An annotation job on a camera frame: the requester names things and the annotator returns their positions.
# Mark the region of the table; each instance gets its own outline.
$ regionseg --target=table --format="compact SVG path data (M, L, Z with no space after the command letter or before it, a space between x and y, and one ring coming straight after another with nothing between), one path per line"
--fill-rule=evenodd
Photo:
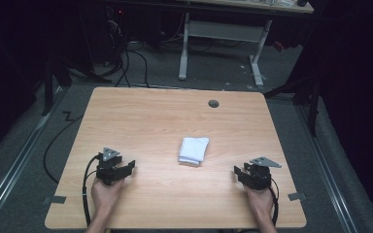
M284 0L292 5L284 7L280 4L266 4L265 1L256 0L188 0L194 3L207 3L214 5L224 5L231 7L241 7L249 9L262 9L268 11L282 11L293 12L298 14L311 14L314 9L308 3L305 7L299 7L294 0ZM251 68L254 75L255 85L263 87L262 76L259 72L258 60L264 46L265 40L268 36L272 19L267 19L265 25L262 27L244 26L227 23L215 23L201 20L189 20L189 14L186 14L184 26L184 44L181 55L180 74L179 79L185 80L187 78L187 43L189 36L207 37L223 40L235 40L250 43L257 43L254 55L249 57Z
M217 100L219 106L209 106ZM184 137L208 137L199 166L178 162ZM243 186L233 166L265 156L280 189L277 227L306 224L274 123L261 93L97 87L71 149L46 227L85 228L82 182L88 161L104 147L119 150L122 164L136 167L126 178L109 228L254 228ZM87 184L91 186L92 178ZM88 196L89 211L93 203Z

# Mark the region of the metal desk leg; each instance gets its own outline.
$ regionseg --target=metal desk leg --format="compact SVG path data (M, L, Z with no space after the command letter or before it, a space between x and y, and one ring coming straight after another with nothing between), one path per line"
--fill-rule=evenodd
M271 26L272 20L267 20L265 23L265 26L263 28L259 43L258 43L258 48L256 50L255 55L250 56L250 62L251 62L251 67L253 68L253 74L254 74L254 79L255 79L255 85L257 87L263 87L263 81L262 81L262 76L261 73L259 72L259 67L258 67L258 60L259 56L261 55L262 48L265 44L266 37L268 36L269 28Z
M186 22L184 29L184 45L183 53L181 54L181 64L180 64L180 80L185 80L187 78L187 38L189 34L189 13L186 13Z

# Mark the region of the folded white towel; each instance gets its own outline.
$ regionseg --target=folded white towel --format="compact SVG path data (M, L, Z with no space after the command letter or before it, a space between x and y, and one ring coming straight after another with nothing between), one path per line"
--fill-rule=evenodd
M179 161L198 165L204 160L209 141L209 138L184 138Z

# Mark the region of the light wood surface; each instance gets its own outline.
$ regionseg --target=light wood surface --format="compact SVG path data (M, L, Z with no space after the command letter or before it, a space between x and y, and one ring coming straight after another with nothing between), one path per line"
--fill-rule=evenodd
M208 101L220 106L211 108ZM208 137L200 166L178 162L184 137ZM51 204L48 228L85 228L82 182L89 160L104 147L119 150L123 165L136 159L125 180L110 228L254 228L233 166L266 156L280 189L277 227L306 224L287 161L262 94L254 92L95 88ZM95 170L97 161L91 170ZM94 175L88 179L88 192ZM90 212L93 203L88 195Z
M311 14L314 12L314 8L311 6L310 3L307 3L304 7L299 7L296 5L296 0L288 0L292 2L292 7L284 7L280 6L279 4L269 5L266 4L264 0L257 1L257 0L188 0L190 2L196 3L208 3L208 4L216 4L216 5L226 5L226 6L234 6L234 7L243 7L243 8L255 8L255 9L263 9L263 10L271 10L271 11L280 11L280 12L293 12L293 13L306 13Z

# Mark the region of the human arm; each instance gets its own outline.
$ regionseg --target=human arm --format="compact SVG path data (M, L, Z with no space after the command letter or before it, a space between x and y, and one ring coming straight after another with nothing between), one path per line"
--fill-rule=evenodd
M272 194L268 188L263 190L250 189L244 185L250 200L250 207L254 213L256 223L262 233L276 233L277 229L271 219L274 206Z
M95 213L86 233L100 233L105 231L106 224L118 201L123 181L124 179L121 179L111 185L105 185L101 180L95 178L91 189Z

